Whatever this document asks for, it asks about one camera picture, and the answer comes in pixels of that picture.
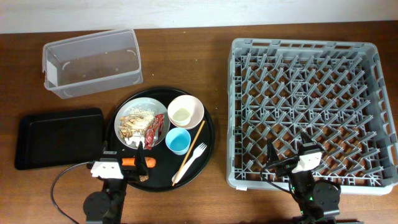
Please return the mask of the white tissue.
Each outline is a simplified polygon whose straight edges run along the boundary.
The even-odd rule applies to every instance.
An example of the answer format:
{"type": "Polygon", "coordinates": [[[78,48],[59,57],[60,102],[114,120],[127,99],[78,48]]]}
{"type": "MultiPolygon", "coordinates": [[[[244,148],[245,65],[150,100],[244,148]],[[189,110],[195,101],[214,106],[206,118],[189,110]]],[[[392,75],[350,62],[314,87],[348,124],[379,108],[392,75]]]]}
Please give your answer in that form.
{"type": "Polygon", "coordinates": [[[145,137],[141,133],[133,133],[131,137],[124,138],[126,144],[134,149],[137,149],[140,143],[145,143],[145,137]]]}

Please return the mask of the grey plate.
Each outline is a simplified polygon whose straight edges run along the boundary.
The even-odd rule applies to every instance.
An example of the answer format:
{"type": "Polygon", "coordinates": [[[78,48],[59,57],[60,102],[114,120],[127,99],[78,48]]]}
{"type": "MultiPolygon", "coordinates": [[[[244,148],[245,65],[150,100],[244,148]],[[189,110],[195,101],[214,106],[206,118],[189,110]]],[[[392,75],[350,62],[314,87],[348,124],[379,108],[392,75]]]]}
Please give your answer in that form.
{"type": "Polygon", "coordinates": [[[166,137],[166,134],[169,130],[170,127],[170,120],[167,117],[167,109],[166,107],[159,102],[158,100],[155,100],[153,98],[148,98],[148,97],[141,97],[141,98],[136,98],[133,100],[129,100],[126,104],[124,104],[116,113],[116,117],[114,119],[114,131],[115,134],[118,138],[118,140],[120,140],[125,146],[129,147],[126,142],[124,141],[124,139],[121,137],[121,135],[119,134],[119,129],[118,129],[118,123],[119,123],[119,119],[122,116],[125,116],[128,114],[128,111],[131,108],[141,108],[144,110],[151,110],[154,111],[155,114],[163,114],[164,115],[164,122],[163,122],[163,130],[161,135],[159,135],[158,140],[156,141],[156,145],[160,144],[161,141],[166,137]]]}

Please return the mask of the peanut shells and rice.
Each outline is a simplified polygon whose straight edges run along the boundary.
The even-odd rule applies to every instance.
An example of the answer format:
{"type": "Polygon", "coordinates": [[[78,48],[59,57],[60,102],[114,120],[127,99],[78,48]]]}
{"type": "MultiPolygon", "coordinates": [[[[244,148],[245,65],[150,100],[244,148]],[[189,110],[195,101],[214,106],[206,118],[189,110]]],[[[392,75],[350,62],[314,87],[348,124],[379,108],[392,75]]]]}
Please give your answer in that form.
{"type": "Polygon", "coordinates": [[[145,136],[149,126],[154,122],[155,116],[154,111],[131,108],[127,115],[119,119],[119,134],[123,139],[129,139],[135,134],[145,136]]]}

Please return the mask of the wooden chopstick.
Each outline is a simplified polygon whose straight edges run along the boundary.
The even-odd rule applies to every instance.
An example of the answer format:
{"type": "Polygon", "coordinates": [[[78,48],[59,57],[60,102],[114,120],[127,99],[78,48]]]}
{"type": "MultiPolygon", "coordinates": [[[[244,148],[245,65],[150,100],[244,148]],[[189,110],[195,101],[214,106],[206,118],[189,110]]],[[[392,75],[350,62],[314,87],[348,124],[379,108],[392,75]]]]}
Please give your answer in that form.
{"type": "Polygon", "coordinates": [[[179,168],[179,170],[178,170],[178,172],[177,172],[177,175],[176,175],[175,179],[173,180],[172,187],[176,184],[176,182],[177,182],[177,180],[178,180],[178,177],[179,177],[180,173],[181,173],[182,170],[183,170],[183,167],[184,167],[184,165],[185,165],[185,163],[186,163],[186,161],[187,161],[187,159],[188,159],[188,157],[189,157],[189,155],[190,155],[190,153],[191,153],[191,151],[192,151],[192,149],[193,149],[193,147],[194,147],[194,145],[195,145],[195,143],[196,143],[196,141],[197,141],[197,139],[198,139],[198,137],[199,137],[199,135],[200,135],[200,133],[201,133],[201,130],[202,130],[204,124],[205,124],[205,120],[203,120],[203,121],[201,122],[201,125],[200,125],[200,127],[198,128],[198,131],[197,131],[197,133],[196,133],[196,135],[195,135],[195,137],[194,137],[194,139],[193,139],[193,141],[192,141],[192,143],[191,143],[191,145],[190,145],[190,147],[189,147],[188,152],[187,152],[186,155],[185,155],[185,158],[184,158],[184,160],[183,160],[183,162],[182,162],[182,164],[181,164],[181,166],[180,166],[180,168],[179,168]]]}

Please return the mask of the pink bowl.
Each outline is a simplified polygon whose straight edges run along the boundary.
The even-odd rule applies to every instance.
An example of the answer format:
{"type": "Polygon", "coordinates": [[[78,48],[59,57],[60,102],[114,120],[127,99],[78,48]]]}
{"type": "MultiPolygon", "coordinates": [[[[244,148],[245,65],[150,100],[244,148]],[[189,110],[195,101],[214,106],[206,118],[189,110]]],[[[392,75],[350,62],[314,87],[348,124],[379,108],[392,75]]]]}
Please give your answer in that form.
{"type": "Polygon", "coordinates": [[[176,127],[193,129],[203,119],[205,108],[198,98],[182,95],[171,101],[167,114],[170,122],[176,127]]]}

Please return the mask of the blue cup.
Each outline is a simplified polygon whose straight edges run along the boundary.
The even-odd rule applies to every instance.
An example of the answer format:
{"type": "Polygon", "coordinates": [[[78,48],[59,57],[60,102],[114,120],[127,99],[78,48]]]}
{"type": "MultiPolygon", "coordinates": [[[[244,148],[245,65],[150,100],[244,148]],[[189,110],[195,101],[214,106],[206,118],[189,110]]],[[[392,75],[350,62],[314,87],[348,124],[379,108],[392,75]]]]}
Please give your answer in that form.
{"type": "Polygon", "coordinates": [[[173,153],[181,156],[189,150],[191,135],[184,128],[173,128],[167,133],[165,143],[173,153]]]}

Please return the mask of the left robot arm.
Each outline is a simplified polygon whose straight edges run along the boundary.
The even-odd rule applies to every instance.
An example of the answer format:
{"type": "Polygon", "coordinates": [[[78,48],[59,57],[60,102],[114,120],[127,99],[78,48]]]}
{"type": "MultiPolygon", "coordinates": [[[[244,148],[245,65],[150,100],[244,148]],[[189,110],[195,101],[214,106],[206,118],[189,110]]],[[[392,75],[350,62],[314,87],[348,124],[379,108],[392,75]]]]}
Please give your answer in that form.
{"type": "Polygon", "coordinates": [[[92,176],[103,181],[103,188],[87,196],[83,203],[87,223],[121,223],[127,185],[149,178],[142,142],[132,167],[124,166],[123,159],[121,153],[109,151],[104,143],[101,156],[91,168],[92,176]]]}

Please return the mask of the red snack wrapper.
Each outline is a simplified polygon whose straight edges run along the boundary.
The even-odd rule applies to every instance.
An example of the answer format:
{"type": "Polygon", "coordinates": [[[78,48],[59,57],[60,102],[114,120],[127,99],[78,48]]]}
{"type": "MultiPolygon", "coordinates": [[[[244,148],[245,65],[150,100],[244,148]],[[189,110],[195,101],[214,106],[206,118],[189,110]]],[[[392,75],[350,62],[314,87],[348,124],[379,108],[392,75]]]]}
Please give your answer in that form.
{"type": "Polygon", "coordinates": [[[161,135],[162,133],[163,122],[164,122],[164,115],[157,114],[152,124],[147,128],[145,135],[144,149],[151,150],[155,146],[156,141],[159,138],[159,135],[161,135]]]}

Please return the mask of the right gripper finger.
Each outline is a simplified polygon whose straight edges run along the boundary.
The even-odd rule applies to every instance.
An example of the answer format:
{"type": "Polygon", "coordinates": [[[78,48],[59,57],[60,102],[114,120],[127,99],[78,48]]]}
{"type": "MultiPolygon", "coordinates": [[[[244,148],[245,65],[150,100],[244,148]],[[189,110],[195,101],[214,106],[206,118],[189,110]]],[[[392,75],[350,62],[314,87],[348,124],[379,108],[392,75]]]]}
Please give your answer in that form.
{"type": "Polygon", "coordinates": [[[275,147],[272,143],[271,139],[267,140],[267,167],[270,167],[271,165],[275,164],[276,162],[279,161],[279,157],[276,153],[275,147]]]}
{"type": "Polygon", "coordinates": [[[306,132],[301,132],[300,137],[302,139],[302,150],[315,150],[320,149],[320,146],[313,140],[306,132]]]}

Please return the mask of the grey dishwasher rack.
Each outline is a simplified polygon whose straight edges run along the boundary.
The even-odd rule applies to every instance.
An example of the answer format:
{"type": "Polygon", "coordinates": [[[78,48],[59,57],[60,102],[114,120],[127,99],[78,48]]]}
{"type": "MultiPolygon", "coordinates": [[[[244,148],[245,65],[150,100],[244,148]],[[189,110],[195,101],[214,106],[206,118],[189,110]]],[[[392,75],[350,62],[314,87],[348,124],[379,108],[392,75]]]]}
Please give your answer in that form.
{"type": "Polygon", "coordinates": [[[275,190],[266,144],[296,155],[300,135],[322,147],[316,179],[345,194],[385,195],[397,185],[397,134],[377,47],[367,42],[233,40],[228,58],[226,180],[275,190]]]}

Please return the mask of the white plastic fork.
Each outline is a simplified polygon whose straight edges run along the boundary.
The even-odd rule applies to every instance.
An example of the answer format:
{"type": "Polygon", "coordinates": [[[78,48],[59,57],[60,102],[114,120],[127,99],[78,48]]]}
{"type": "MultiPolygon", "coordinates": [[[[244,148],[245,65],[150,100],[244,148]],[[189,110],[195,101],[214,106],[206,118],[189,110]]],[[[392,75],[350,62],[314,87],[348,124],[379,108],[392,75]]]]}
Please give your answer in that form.
{"type": "Polygon", "coordinates": [[[175,174],[172,177],[172,181],[176,184],[180,181],[180,179],[185,175],[185,173],[187,172],[187,170],[189,169],[189,167],[193,164],[193,162],[195,161],[195,159],[199,158],[203,152],[205,151],[205,149],[207,148],[207,145],[205,143],[201,143],[199,146],[197,146],[191,156],[191,158],[185,163],[185,165],[183,166],[182,170],[180,171],[179,174],[175,174]]]}

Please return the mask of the orange carrot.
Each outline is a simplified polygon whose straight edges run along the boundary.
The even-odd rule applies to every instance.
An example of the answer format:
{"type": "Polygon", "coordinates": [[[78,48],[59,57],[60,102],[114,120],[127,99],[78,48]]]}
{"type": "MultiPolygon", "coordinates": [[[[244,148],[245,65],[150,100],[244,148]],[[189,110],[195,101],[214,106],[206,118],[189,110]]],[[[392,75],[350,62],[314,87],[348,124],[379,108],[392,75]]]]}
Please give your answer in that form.
{"type": "MultiPolygon", "coordinates": [[[[135,166],[135,157],[131,158],[122,158],[122,165],[123,166],[135,166]]],[[[156,165],[156,160],[152,157],[145,157],[146,164],[148,168],[153,168],[156,165]]]]}

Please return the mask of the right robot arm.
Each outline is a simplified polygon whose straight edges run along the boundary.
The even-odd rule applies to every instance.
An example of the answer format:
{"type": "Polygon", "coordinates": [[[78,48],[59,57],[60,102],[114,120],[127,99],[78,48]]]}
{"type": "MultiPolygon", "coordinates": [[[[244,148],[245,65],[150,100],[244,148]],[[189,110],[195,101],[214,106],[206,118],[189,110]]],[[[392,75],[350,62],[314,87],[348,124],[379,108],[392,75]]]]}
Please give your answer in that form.
{"type": "Polygon", "coordinates": [[[320,165],[322,147],[306,133],[300,134],[302,144],[298,153],[280,160],[276,149],[267,140],[267,163],[261,170],[274,169],[275,175],[289,178],[289,188],[284,190],[297,202],[301,215],[289,223],[336,223],[340,214],[341,186],[329,180],[315,180],[313,170],[320,165]]]}

